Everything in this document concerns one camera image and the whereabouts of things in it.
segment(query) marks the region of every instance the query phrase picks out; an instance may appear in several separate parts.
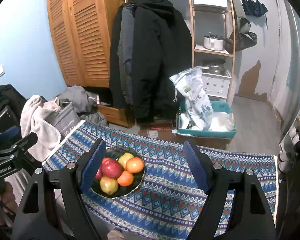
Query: patterned blue tablecloth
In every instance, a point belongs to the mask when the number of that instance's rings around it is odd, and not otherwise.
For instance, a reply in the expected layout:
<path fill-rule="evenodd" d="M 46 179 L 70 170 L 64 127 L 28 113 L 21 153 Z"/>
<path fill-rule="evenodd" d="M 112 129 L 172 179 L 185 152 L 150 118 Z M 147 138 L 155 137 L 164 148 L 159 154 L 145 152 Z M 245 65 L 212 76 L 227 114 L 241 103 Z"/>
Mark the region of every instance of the patterned blue tablecloth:
<path fill-rule="evenodd" d="M 90 190 L 82 198 L 89 211 L 117 227 L 150 239 L 186 239 L 198 218 L 207 195 L 198 189 L 182 145 L 139 135 L 126 134 L 92 122 L 85 122 L 69 135 L 59 149 L 43 164 L 47 171 L 76 162 L 90 150 L 97 138 L 108 146 L 134 148 L 144 157 L 146 175 L 140 188 L 132 194 L 107 199 Z M 228 170 L 252 169 L 266 194 L 274 214 L 276 201 L 276 169 L 271 155 L 232 153 L 199 147 L 215 163 Z M 216 235 L 224 233 L 228 223 L 234 192 L 227 194 L 224 211 Z"/>

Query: white wall switch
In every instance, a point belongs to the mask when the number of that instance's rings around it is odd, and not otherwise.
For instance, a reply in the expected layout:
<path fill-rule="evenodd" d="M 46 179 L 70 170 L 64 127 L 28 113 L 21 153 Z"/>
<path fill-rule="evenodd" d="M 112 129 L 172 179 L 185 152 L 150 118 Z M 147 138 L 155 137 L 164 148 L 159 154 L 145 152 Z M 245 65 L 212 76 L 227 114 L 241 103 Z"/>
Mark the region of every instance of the white wall switch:
<path fill-rule="evenodd" d="M 4 69 L 3 66 L 0 65 L 0 77 L 2 77 L 4 75 Z"/>

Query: white cooking pot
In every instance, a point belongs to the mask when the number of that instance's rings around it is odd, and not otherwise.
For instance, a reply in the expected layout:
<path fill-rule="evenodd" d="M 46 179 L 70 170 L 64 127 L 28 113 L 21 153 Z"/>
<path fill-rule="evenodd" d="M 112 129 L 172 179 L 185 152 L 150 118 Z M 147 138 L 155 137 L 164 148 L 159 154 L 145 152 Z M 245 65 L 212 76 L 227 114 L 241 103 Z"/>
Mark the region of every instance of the white cooking pot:
<path fill-rule="evenodd" d="M 225 40 L 219 35 L 205 35 L 203 36 L 203 46 L 206 49 L 221 51 L 224 49 Z"/>

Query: brown stain on door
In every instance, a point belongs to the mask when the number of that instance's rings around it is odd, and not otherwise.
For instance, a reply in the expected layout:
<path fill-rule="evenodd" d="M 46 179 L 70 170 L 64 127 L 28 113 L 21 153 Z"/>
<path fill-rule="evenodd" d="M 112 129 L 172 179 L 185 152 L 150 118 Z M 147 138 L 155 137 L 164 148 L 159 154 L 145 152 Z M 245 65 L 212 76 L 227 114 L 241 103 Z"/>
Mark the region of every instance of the brown stain on door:
<path fill-rule="evenodd" d="M 238 96 L 251 98 L 263 102 L 267 102 L 267 93 L 255 93 L 256 87 L 259 80 L 259 71 L 261 69 L 260 60 L 257 61 L 256 65 L 253 66 L 251 69 L 247 70 L 242 78 L 241 83 L 239 86 Z"/>

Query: umbrella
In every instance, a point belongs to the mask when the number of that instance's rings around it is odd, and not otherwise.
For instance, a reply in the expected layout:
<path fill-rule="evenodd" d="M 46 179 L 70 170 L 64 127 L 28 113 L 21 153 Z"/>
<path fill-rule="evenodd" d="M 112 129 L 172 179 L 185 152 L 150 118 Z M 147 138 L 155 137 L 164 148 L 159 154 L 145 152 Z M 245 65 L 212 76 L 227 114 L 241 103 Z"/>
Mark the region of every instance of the umbrella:
<path fill-rule="evenodd" d="M 266 12 L 268 11 L 268 9 L 263 3 L 261 4 L 261 2 L 259 2 L 258 0 L 242 0 L 242 6 L 246 15 L 253 15 L 256 17 L 261 17 L 262 15 L 265 15 L 266 25 L 268 29 L 268 21 L 266 16 Z"/>

